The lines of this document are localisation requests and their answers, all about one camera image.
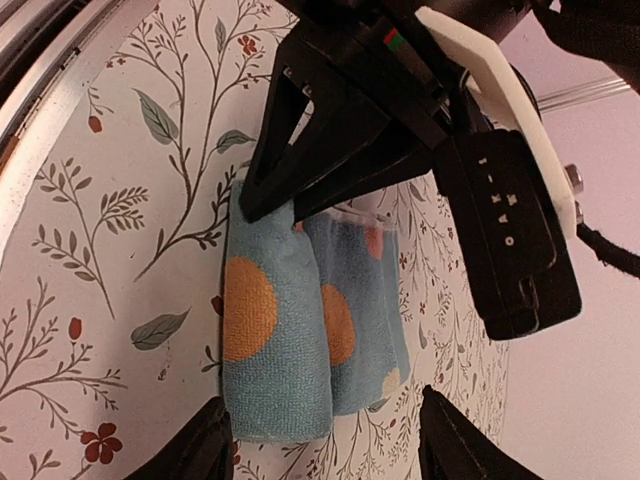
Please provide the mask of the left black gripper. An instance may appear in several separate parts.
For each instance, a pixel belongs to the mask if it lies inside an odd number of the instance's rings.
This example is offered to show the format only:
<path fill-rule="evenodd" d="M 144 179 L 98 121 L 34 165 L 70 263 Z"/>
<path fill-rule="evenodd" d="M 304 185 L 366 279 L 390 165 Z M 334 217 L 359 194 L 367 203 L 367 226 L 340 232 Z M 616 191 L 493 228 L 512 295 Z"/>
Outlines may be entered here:
<path fill-rule="evenodd" d="M 282 1 L 313 33 L 349 52 L 356 42 L 385 47 L 378 70 L 360 88 L 385 116 L 355 147 L 342 140 L 329 149 L 340 163 L 302 192 L 302 118 L 316 110 L 314 84 L 321 59 L 294 37 L 277 48 L 259 138 L 240 195 L 245 218 L 255 222 L 295 197 L 295 218 L 306 219 L 346 200 L 429 172 L 434 150 L 449 128 L 440 108 L 446 94 L 432 70 L 397 32 L 382 1 Z M 428 6 L 496 42 L 530 12 L 534 1 L 391 1 L 413 16 Z"/>

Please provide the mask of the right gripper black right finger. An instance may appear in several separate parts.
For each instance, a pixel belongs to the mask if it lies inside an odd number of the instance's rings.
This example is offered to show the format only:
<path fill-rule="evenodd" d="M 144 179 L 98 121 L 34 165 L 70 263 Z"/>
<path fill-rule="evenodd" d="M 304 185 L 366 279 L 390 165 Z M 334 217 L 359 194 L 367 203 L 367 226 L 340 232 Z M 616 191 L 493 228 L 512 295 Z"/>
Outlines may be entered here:
<path fill-rule="evenodd" d="M 501 451 L 443 394 L 427 385 L 422 395 L 418 451 L 422 478 L 540 478 Z"/>

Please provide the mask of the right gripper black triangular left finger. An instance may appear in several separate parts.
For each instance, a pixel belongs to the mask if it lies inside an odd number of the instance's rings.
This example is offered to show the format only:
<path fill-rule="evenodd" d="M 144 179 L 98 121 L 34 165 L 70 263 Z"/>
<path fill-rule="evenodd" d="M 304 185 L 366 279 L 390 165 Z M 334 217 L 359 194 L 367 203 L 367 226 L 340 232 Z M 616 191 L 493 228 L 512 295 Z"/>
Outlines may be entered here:
<path fill-rule="evenodd" d="M 213 397 L 126 480 L 230 480 L 232 446 L 229 412 L 221 397 Z"/>

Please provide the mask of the light blue orange dotted towel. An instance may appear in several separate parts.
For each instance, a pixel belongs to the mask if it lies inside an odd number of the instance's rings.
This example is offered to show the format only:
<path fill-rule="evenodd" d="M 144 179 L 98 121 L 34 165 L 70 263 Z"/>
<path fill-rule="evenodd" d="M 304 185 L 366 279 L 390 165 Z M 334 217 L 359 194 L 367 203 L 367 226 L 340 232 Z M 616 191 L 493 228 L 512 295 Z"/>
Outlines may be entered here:
<path fill-rule="evenodd" d="M 299 221 L 285 204 L 249 222 L 241 190 L 231 190 L 223 281 L 231 428 L 254 443 L 320 439 L 335 417 L 389 397 L 409 376 L 398 232 L 346 206 Z"/>

